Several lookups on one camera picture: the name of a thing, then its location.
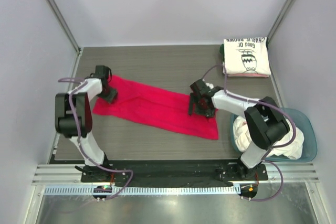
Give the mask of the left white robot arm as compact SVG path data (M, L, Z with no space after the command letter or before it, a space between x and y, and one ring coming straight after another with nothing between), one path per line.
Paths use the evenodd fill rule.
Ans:
M66 93L55 96L55 129L69 139L85 160L81 168L82 182L107 182L112 177L112 169L104 151L98 146L92 132L93 118L90 102L101 98L108 105L118 95L117 89L109 85L112 71L104 65L97 65L95 72L84 79L61 78L59 82L74 83L77 86Z

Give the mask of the red t shirt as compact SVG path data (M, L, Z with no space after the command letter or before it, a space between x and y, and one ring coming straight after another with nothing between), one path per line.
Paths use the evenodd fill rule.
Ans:
M157 127L185 135L218 140L219 131L215 118L188 114L190 97L113 76L109 85L118 91L110 104L98 98L93 113L115 116L134 123Z

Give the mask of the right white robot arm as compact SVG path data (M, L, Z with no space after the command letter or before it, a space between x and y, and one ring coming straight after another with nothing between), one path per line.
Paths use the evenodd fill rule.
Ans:
M217 110L224 110L243 117L247 123L251 143L237 161L236 171L241 179L254 177L257 167L271 152L272 147L289 131L283 110L271 97L261 100L231 93L219 86L212 87L199 79L190 85L188 114L214 118Z

